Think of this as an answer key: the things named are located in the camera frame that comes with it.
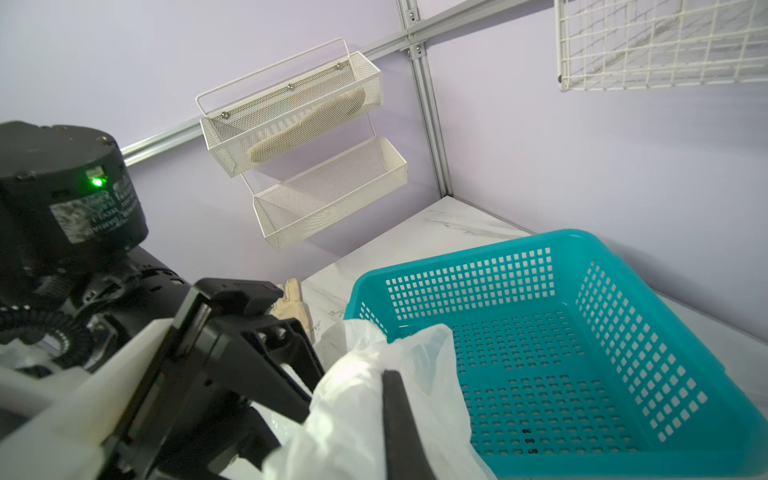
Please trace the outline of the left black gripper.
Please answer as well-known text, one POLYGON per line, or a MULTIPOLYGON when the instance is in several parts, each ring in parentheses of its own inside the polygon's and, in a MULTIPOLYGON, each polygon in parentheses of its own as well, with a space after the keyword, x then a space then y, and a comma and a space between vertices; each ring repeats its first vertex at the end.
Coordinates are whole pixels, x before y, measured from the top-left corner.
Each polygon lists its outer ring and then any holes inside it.
POLYGON ((177 310, 116 431, 101 479, 223 479, 236 457, 258 470, 281 446, 257 402, 297 423, 324 369, 296 319, 269 316, 282 290, 268 281, 189 286, 141 247, 138 292, 121 318, 177 310))

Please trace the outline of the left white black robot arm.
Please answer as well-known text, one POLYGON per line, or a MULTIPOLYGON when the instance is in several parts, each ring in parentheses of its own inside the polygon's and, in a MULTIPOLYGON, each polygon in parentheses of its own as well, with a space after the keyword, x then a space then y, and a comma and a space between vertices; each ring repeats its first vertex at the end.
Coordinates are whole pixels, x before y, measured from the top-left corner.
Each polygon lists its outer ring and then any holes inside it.
POLYGON ((217 479, 264 470, 322 368, 265 281, 189 284, 145 252, 116 140, 1 127, 1 475, 217 479))

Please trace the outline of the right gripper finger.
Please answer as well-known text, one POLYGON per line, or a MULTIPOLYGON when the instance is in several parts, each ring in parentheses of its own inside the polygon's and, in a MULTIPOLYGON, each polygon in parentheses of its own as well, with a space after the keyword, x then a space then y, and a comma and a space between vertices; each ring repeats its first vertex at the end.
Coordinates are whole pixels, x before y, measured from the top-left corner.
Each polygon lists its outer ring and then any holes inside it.
POLYGON ((388 480, 436 480, 418 433, 402 376, 382 373, 382 425, 388 480))

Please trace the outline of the white plastic bag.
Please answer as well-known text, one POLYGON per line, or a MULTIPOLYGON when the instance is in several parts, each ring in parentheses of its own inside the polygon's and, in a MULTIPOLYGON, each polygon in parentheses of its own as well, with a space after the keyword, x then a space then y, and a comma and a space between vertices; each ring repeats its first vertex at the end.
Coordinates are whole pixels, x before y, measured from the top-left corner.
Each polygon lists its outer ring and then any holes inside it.
POLYGON ((353 319, 331 327, 317 347, 338 357, 313 389, 308 418, 267 456, 265 478, 385 478, 387 372, 400 375, 414 418, 418 446, 396 445, 410 464, 426 460, 439 479, 494 478, 471 445, 449 327, 433 325, 388 341, 374 323, 353 319))

